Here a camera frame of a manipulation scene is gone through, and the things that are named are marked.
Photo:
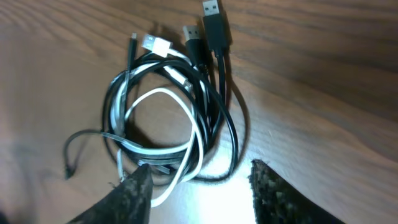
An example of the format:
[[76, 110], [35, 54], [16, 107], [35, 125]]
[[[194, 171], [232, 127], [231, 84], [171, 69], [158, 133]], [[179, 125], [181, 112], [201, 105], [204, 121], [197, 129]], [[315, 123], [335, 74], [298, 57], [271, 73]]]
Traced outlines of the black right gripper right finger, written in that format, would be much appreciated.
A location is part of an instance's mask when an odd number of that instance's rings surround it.
[[306, 198], [264, 161], [251, 161], [249, 182], [258, 224], [342, 224]]

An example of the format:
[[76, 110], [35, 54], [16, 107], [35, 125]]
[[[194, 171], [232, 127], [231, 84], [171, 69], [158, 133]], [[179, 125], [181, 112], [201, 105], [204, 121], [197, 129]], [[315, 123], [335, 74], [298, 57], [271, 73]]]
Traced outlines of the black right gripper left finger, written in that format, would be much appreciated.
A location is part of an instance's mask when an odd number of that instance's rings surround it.
[[79, 214], [74, 224], [148, 224], [153, 180], [144, 164], [103, 199]]

